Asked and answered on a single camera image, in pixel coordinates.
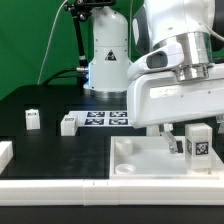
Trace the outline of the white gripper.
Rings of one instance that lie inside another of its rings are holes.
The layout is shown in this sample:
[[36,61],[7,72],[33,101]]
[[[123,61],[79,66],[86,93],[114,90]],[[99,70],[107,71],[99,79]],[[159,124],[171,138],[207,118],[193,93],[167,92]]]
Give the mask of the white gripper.
[[224,114],[224,63],[211,67],[207,79],[178,82],[171,71],[140,76],[128,88],[127,111],[135,128],[160,124],[170,153],[182,153],[182,141],[166,123]]

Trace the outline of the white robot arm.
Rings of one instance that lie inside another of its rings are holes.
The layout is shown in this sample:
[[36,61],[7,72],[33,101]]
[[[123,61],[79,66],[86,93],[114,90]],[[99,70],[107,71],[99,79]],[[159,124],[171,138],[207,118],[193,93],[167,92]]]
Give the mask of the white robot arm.
[[92,10],[94,58],[86,91],[125,93],[135,128],[157,126],[170,151],[181,147],[169,131],[175,122],[224,114],[224,63],[212,60],[215,0],[144,0],[132,26],[141,57],[127,56],[127,21],[106,5]]

